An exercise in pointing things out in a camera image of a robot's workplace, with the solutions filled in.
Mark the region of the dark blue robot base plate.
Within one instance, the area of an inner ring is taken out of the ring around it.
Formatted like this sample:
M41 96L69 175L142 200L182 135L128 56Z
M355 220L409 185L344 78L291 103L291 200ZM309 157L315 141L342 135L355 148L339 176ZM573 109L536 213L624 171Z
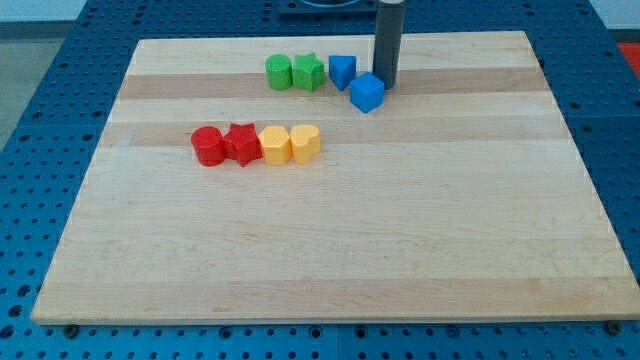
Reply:
M368 15L377 11L376 0L277 0L280 17Z

